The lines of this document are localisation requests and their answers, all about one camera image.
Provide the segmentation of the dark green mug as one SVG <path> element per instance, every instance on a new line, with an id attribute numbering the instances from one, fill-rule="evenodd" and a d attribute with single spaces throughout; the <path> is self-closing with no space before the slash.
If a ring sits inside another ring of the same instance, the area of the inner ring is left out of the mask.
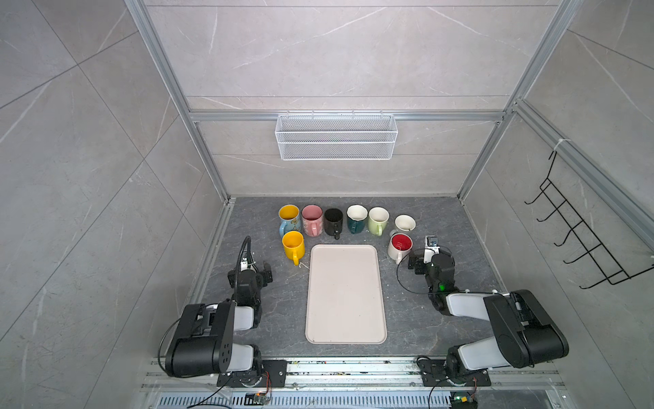
<path id="1" fill-rule="evenodd" d="M 352 234 L 362 233 L 368 216 L 368 210 L 360 205 L 353 204 L 347 208 L 347 229 Z"/>

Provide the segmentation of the light green mug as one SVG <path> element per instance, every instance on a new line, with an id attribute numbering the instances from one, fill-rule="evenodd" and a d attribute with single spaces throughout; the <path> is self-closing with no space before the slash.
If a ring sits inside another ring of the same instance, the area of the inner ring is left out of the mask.
<path id="1" fill-rule="evenodd" d="M 372 235 L 381 237 L 388 225 L 389 212 L 383 207 L 374 207 L 368 213 L 368 230 Z"/>

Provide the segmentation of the black mug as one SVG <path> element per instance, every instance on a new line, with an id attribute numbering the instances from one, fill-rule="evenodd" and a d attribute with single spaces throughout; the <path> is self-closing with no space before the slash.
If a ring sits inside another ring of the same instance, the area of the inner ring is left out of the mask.
<path id="1" fill-rule="evenodd" d="M 325 233 L 339 240 L 342 235 L 343 213 L 340 209 L 330 208 L 324 213 Z"/>

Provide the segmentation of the white mug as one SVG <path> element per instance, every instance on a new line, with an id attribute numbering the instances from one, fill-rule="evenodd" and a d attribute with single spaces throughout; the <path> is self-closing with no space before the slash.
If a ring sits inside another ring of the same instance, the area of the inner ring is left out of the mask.
<path id="1" fill-rule="evenodd" d="M 413 240 L 404 233 L 394 234 L 388 244 L 388 256 L 399 265 L 402 259 L 407 256 L 413 247 Z"/>

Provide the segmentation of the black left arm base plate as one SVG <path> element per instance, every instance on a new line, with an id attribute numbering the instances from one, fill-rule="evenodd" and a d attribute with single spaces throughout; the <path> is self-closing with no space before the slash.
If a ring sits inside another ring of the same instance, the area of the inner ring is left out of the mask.
<path id="1" fill-rule="evenodd" d="M 252 367 L 246 371 L 221 373 L 216 383 L 217 387 L 231 388 L 283 388 L 287 377 L 288 361 L 285 360 L 255 360 Z"/>

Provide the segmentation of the grey mug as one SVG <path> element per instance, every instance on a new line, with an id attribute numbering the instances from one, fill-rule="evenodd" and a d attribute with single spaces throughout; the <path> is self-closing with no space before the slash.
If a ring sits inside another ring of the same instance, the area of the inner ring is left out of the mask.
<path id="1" fill-rule="evenodd" d="M 413 231 L 417 226 L 416 220 L 408 215 L 399 215 L 394 220 L 394 228 L 390 232 L 390 236 L 397 233 L 408 234 Z"/>

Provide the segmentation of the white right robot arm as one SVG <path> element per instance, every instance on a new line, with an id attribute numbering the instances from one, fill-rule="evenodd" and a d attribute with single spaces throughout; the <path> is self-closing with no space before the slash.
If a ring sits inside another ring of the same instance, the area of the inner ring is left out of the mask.
<path id="1" fill-rule="evenodd" d="M 449 252 L 427 249 L 419 256 L 411 251 L 403 260 L 425 278 L 423 294 L 441 315 L 487 321 L 492 328 L 490 337 L 448 349 L 442 370 L 446 381 L 460 385 L 491 368 L 520 369 L 568 356 L 565 335 L 531 291 L 462 291 Z"/>

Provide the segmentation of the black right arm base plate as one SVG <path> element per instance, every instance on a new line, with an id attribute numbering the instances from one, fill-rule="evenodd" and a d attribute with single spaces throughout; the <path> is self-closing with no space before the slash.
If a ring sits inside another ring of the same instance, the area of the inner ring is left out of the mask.
<path id="1" fill-rule="evenodd" d="M 432 359 L 420 355 L 416 359 L 424 386 L 428 387 L 490 387 L 492 382 L 488 371 L 468 370 L 456 358 Z"/>

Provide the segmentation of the pink patterned mug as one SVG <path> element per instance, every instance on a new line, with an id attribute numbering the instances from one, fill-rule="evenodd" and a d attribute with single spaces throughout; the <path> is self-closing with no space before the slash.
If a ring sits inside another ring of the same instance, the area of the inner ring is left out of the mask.
<path id="1" fill-rule="evenodd" d="M 316 204 L 305 206 L 301 211 L 303 231 L 308 237 L 318 237 L 323 233 L 323 210 Z"/>

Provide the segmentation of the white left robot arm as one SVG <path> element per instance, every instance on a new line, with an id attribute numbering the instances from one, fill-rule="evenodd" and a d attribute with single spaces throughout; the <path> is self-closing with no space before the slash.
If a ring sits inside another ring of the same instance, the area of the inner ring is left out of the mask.
<path id="1" fill-rule="evenodd" d="M 268 263 L 259 269 L 245 237 L 238 259 L 228 272 L 233 295 L 219 303 L 187 305 L 170 328 L 175 332 L 160 368 L 172 378 L 231 375 L 244 383 L 256 383 L 264 373 L 262 354 L 253 344 L 236 344 L 234 334 L 259 326 L 262 318 L 262 289 L 272 283 Z"/>

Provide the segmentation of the blue mug yellow inside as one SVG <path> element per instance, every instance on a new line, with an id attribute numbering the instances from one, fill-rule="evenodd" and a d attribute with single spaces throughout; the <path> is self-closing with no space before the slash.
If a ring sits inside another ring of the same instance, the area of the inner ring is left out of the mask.
<path id="1" fill-rule="evenodd" d="M 281 220 L 281 225 L 279 226 L 281 237 L 284 237 L 290 231 L 301 232 L 301 212 L 297 206 L 286 204 L 279 210 L 279 218 Z"/>

